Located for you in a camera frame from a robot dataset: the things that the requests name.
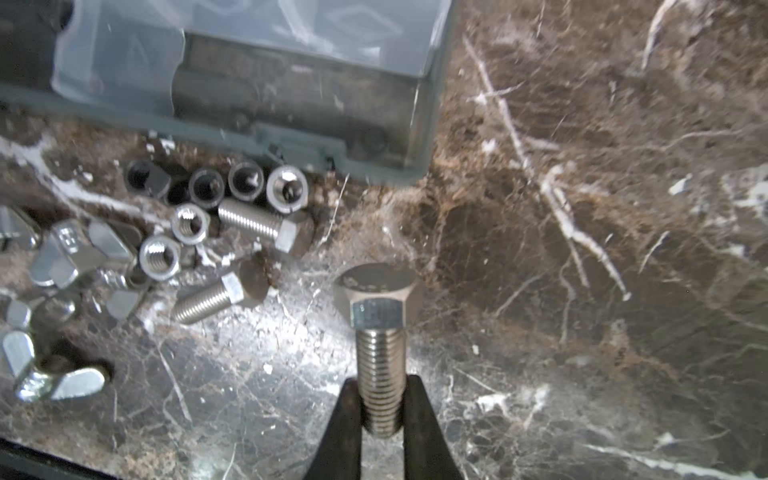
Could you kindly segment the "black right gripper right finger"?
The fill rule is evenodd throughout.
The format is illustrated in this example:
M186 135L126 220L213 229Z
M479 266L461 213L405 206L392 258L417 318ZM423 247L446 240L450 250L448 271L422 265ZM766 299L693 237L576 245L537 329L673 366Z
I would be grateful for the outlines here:
M404 478L463 479L421 378L407 376L402 405Z

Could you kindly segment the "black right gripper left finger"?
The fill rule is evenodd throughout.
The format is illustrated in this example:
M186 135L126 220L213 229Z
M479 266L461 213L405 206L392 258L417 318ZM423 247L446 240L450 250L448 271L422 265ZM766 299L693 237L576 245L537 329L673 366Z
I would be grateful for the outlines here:
M354 378L343 383L304 480L361 478L363 406Z

